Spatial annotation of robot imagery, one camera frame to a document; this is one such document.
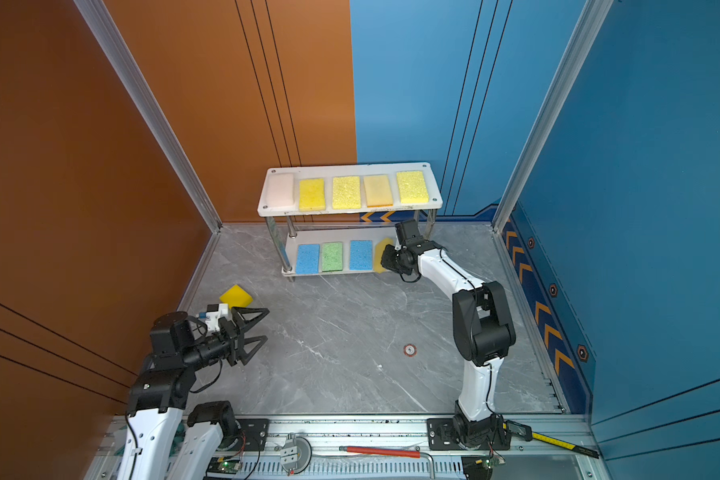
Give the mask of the blue cellulose sponge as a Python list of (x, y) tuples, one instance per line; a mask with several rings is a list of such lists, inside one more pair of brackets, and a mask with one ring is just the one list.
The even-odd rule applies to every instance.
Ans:
[(358, 272), (373, 269), (373, 242), (371, 240), (352, 240), (350, 242), (349, 269)]
[(320, 245), (303, 244), (297, 248), (295, 272), (297, 275), (317, 275), (320, 272)]

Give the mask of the bright yellow foam sponge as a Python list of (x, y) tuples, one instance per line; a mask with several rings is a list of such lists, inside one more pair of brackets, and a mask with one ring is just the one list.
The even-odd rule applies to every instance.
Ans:
[(219, 297), (219, 302), (230, 308), (247, 308), (253, 297), (239, 285), (234, 285)]

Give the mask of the green cellulose sponge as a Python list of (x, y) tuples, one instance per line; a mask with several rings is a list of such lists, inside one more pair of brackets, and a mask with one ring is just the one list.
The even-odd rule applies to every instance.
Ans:
[(344, 269), (342, 242), (324, 243), (320, 247), (320, 271), (338, 272)]

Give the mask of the orange-yellow thick sponge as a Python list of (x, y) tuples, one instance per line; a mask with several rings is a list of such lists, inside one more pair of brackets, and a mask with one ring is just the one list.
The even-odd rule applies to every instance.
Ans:
[(382, 208), (394, 205), (394, 196), (387, 175), (365, 176), (363, 186), (368, 207)]

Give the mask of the yellow cellulose sponge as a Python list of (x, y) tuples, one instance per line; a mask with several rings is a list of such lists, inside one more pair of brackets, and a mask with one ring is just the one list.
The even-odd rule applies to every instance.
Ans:
[(332, 179), (332, 208), (356, 210), (362, 207), (361, 180), (359, 176), (334, 177)]
[(396, 181), (402, 205), (418, 205), (429, 202), (427, 183), (422, 171), (400, 171)]

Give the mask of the yellow foam sponge front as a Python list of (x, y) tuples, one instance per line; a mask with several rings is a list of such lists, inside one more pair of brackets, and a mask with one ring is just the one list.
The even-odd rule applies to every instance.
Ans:
[(325, 180), (323, 178), (299, 181), (299, 210), (301, 212), (326, 209)]

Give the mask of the white foam sponge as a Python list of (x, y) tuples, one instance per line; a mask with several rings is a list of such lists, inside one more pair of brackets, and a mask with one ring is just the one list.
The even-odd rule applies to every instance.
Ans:
[(269, 209), (290, 209), (295, 203), (295, 180), (292, 174), (270, 175), (267, 179), (265, 204)]

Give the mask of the small orange-yellow sponge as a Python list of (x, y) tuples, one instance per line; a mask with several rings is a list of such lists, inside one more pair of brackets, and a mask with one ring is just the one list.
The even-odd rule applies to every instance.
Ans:
[(392, 246), (392, 248), (395, 248), (396, 241), (391, 238), (383, 238), (380, 240), (376, 246), (374, 247), (374, 258), (373, 258), (373, 271), (375, 273), (384, 273), (386, 272), (386, 269), (382, 265), (382, 258), (384, 251), (387, 246)]

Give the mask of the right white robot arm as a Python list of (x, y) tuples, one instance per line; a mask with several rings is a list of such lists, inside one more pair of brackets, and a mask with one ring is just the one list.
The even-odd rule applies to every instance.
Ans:
[(459, 266), (445, 247), (420, 233), (416, 221), (398, 223), (395, 231), (397, 243), (384, 248), (381, 266), (402, 279), (426, 278), (451, 300), (453, 340), (464, 360), (453, 417), (455, 440), (467, 449), (509, 449), (511, 436), (495, 407), (499, 371), (516, 343), (504, 287)]

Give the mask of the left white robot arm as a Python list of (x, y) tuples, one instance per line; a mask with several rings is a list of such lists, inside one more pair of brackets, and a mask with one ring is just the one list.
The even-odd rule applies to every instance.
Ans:
[(202, 479), (214, 454), (231, 448), (236, 457), (262, 454), (267, 420), (246, 427), (229, 401), (186, 409), (198, 371), (216, 365), (248, 364), (267, 338), (250, 330), (266, 308), (209, 306), (202, 317), (175, 311), (159, 317), (150, 331), (151, 353), (129, 391), (127, 431), (120, 479)]

